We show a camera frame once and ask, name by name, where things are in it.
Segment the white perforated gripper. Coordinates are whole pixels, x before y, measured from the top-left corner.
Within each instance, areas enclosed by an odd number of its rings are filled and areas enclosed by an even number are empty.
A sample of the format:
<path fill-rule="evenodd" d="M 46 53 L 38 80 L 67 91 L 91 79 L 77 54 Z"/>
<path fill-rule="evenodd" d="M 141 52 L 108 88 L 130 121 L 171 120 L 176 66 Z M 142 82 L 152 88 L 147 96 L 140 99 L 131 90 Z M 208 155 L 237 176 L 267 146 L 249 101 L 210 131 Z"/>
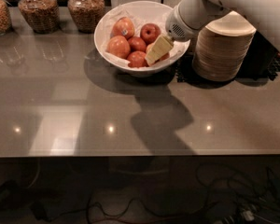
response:
<path fill-rule="evenodd" d="M 148 65 L 154 64 L 168 53 L 174 47 L 174 41 L 186 42 L 199 33 L 198 9 L 175 6 L 166 19 L 165 30 L 168 35 L 159 35 L 146 54 Z"/>

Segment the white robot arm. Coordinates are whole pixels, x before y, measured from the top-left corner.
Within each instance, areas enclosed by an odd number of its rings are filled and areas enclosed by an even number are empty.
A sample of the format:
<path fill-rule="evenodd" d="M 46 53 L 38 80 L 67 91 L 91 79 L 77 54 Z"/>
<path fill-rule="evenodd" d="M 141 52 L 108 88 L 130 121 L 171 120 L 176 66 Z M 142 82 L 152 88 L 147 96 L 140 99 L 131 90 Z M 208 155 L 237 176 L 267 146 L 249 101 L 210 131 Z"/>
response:
<path fill-rule="evenodd" d="M 160 35 L 146 55 L 149 64 L 187 42 L 211 21 L 235 11 L 251 23 L 280 52 L 280 0 L 181 0 L 166 19 Z"/>

